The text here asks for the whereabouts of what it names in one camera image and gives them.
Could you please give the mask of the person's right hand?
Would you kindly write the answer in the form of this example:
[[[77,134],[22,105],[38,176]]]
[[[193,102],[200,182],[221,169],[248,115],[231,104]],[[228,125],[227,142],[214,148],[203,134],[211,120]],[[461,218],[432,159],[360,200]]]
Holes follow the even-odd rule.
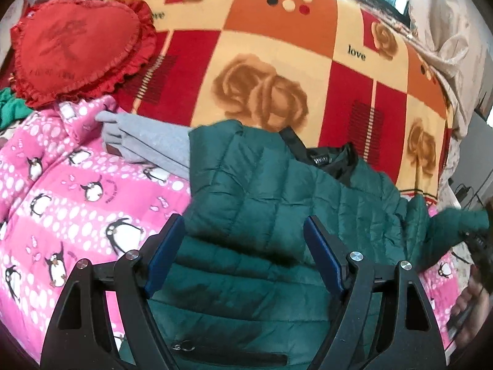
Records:
[[[454,338],[457,348],[464,348],[476,337],[491,310],[490,295],[481,283],[480,271],[476,265],[471,266],[467,287],[457,297],[451,314],[457,316],[468,307],[471,307],[472,311]]]

